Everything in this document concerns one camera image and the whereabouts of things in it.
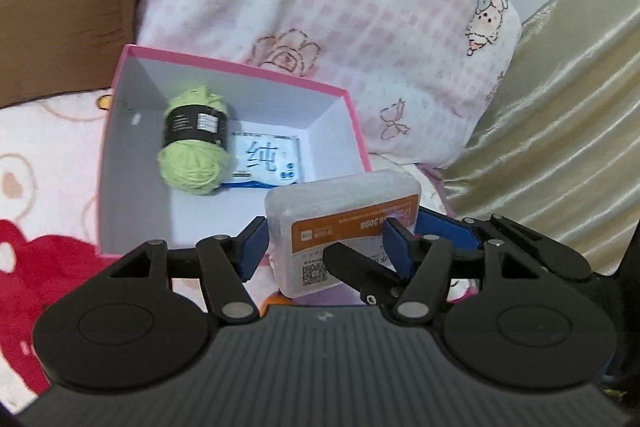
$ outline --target ribbed surface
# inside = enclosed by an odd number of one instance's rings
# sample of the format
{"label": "ribbed surface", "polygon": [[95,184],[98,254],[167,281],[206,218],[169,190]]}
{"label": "ribbed surface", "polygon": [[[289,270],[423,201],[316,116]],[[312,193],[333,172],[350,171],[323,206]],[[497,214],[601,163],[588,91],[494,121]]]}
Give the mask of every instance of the ribbed surface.
{"label": "ribbed surface", "polygon": [[426,330],[377,308],[272,307],[226,328],[175,380],[125,396],[55,387],[20,417],[28,427],[615,427],[625,416],[594,388],[552,396],[468,377]]}

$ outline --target open box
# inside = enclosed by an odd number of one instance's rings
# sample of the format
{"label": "open box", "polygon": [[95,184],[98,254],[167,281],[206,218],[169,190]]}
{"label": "open box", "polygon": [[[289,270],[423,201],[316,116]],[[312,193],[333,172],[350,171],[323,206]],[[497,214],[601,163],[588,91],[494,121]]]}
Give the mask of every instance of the open box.
{"label": "open box", "polygon": [[170,248],[237,235],[264,215],[264,188],[222,188],[207,196],[175,190],[160,176],[168,100],[206,85],[229,107],[229,131],[297,136],[303,181],[370,170],[346,90],[212,58],[126,46],[113,82],[98,189],[99,249],[124,254],[149,239]]}

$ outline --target checkered pattern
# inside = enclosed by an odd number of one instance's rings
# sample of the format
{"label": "checkered pattern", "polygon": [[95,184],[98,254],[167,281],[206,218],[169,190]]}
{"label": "checkered pattern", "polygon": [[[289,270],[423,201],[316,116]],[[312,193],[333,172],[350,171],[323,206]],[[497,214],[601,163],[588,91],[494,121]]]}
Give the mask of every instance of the checkered pattern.
{"label": "checkered pattern", "polygon": [[465,31],[477,7],[478,0],[144,0],[138,41],[344,87],[370,152],[444,166],[462,151],[520,35],[510,6],[495,42],[468,56]]}

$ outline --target yarn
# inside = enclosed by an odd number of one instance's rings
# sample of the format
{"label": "yarn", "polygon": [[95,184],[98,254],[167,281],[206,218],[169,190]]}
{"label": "yarn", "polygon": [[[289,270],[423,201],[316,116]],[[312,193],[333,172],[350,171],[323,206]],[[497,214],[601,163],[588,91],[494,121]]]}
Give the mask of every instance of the yarn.
{"label": "yarn", "polygon": [[[165,117],[183,105],[207,105],[227,114],[221,96],[212,94],[206,86],[190,89],[169,102]],[[202,140],[179,140],[158,153],[160,173],[172,187],[191,194],[208,194],[220,187],[229,163],[229,154],[222,147]]]}

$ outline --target orange label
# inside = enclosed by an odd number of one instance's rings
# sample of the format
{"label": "orange label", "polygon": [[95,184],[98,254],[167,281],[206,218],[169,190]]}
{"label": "orange label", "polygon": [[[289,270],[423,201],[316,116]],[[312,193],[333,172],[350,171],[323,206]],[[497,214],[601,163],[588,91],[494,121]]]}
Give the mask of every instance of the orange label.
{"label": "orange label", "polygon": [[417,214],[418,196],[414,194],[340,214],[297,221],[291,227],[293,253],[344,239],[381,235],[387,217],[395,217],[405,227],[410,227]]}

